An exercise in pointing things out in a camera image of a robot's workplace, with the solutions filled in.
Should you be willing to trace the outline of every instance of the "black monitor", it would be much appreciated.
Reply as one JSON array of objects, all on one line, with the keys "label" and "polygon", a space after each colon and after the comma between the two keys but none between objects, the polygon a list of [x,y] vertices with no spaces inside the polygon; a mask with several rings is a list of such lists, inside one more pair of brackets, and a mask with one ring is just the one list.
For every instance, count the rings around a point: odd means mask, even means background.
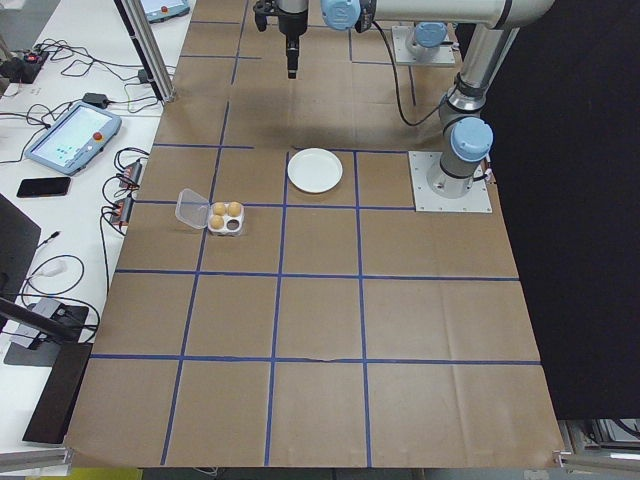
[{"label": "black monitor", "polygon": [[11,343],[4,358],[8,365],[52,366],[60,345],[78,341],[88,313],[87,307],[63,305],[50,298],[28,308],[13,303],[39,239],[40,227],[0,194],[0,329],[10,319],[39,332],[32,341],[20,338],[24,346]]}]

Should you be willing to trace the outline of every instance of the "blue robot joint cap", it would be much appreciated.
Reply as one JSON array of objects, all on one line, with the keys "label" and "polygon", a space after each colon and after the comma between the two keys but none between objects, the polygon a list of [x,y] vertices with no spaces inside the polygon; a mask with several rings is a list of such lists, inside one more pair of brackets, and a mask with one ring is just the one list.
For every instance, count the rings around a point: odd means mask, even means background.
[{"label": "blue robot joint cap", "polygon": [[451,148],[463,161],[482,161],[493,146],[493,130],[482,119],[468,117],[459,121],[451,133]]},{"label": "blue robot joint cap", "polygon": [[349,30],[360,19],[360,0],[322,0],[322,18],[334,30]]},{"label": "blue robot joint cap", "polygon": [[446,40],[447,33],[446,23],[422,22],[416,25],[415,41],[421,47],[438,47]]}]

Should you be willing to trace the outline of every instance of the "white plate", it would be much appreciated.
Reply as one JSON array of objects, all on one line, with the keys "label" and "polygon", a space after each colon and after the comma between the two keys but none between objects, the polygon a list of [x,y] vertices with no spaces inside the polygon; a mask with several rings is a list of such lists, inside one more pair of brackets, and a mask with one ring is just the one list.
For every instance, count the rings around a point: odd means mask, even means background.
[{"label": "white plate", "polygon": [[289,180],[304,192],[322,193],[342,178],[342,163],[333,153],[309,148],[296,153],[287,167]]}]

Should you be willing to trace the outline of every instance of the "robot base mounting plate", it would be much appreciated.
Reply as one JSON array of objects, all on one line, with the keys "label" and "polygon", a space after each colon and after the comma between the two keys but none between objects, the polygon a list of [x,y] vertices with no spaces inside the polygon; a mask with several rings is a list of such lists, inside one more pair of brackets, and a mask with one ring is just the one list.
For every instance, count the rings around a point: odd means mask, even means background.
[{"label": "robot base mounting plate", "polygon": [[[474,182],[471,190],[461,198],[444,198],[434,192],[427,183],[427,172],[440,161],[441,152],[409,152],[411,185],[416,212],[438,213],[492,213],[491,200],[484,180]],[[482,175],[478,167],[475,176]]]},{"label": "robot base mounting plate", "polygon": [[453,50],[450,46],[443,45],[437,48],[425,49],[421,56],[407,49],[407,36],[411,35],[413,27],[394,26],[391,28],[393,33],[393,48],[396,54],[397,65],[416,65],[425,67],[453,67],[456,59],[453,56]]}]

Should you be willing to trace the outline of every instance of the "white table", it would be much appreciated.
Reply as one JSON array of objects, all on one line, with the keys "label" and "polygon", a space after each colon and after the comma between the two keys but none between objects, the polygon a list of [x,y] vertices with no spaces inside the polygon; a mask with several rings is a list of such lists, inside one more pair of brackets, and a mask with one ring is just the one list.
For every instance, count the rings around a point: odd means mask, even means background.
[{"label": "white table", "polygon": [[[190,19],[191,14],[151,26],[162,57],[168,66],[175,67],[178,64]],[[124,78],[135,76],[138,68],[142,68],[140,58],[133,48],[115,4],[111,1],[62,0],[38,38],[38,43],[45,39],[66,40],[69,45],[86,47],[91,55],[100,60],[139,66],[137,68],[113,67]],[[127,99],[124,82],[101,65],[94,65],[83,77],[62,76],[60,72],[75,59],[86,60],[76,55],[68,60],[47,61],[33,85],[11,84],[5,92],[6,97],[0,101],[0,109],[9,112],[25,112],[34,103],[43,103],[53,108],[63,102],[82,98],[87,92],[104,93],[110,100],[125,101]],[[71,72],[81,72],[84,68],[83,65],[77,65]],[[128,89],[133,98],[153,96],[153,91],[148,84],[132,86]],[[144,104],[135,103],[132,109]],[[113,105],[110,109],[121,115],[129,115],[126,105]],[[146,108],[141,114],[160,116],[162,107],[157,105]]]},{"label": "white table", "polygon": [[[152,26],[167,65],[177,65],[190,17],[189,14]],[[95,22],[89,21],[90,19],[95,19],[99,28]],[[122,64],[140,63],[112,2],[62,0],[38,41],[49,37],[65,39],[71,45],[87,47],[92,55],[103,60]],[[126,100],[123,82],[99,66],[94,66],[84,77],[61,76],[60,71],[70,62],[71,59],[58,63],[47,62],[33,85],[23,85],[15,97],[0,99],[0,111],[26,112],[34,103],[43,103],[53,108],[65,101],[80,98],[85,92],[105,93],[112,100]],[[118,71],[135,74],[135,69]],[[17,88],[17,85],[12,85],[6,94],[15,93]],[[153,95],[148,86],[133,87],[131,93],[134,98]],[[138,114],[128,113],[126,105],[114,105],[110,110],[123,117],[120,132],[105,146],[104,152],[72,178],[66,196],[18,199],[16,192],[22,179],[58,174],[28,159],[16,164],[0,165],[0,193],[41,227],[41,240],[49,237],[54,231],[61,231],[59,237],[37,251],[31,268],[54,255],[73,254],[80,257],[86,266],[84,279],[66,296],[89,302],[100,312],[106,301],[105,271],[98,226],[100,207],[105,201],[100,189],[104,181],[116,173],[113,166],[115,152],[127,146],[150,151],[162,114],[160,105]],[[36,129],[37,127],[28,126],[23,120],[1,120],[0,161],[17,158]],[[123,163],[128,163],[128,160],[134,161],[138,156],[123,154]],[[113,193],[118,189],[117,183],[111,182],[107,189],[110,198],[113,198]],[[122,238],[106,225],[104,231],[112,276],[122,246]],[[72,261],[68,263],[68,267],[68,271],[58,276],[38,279],[38,286],[44,290],[56,290],[72,284],[77,278],[78,268]],[[95,315],[90,312],[87,323],[94,323],[95,320]],[[5,330],[12,331],[15,327],[14,322],[9,322]],[[0,334],[0,360],[4,359],[7,348],[8,336]],[[0,453],[42,448],[23,442],[22,436],[49,372],[49,368],[0,364]],[[19,473],[63,475],[66,468],[49,467]]]}]

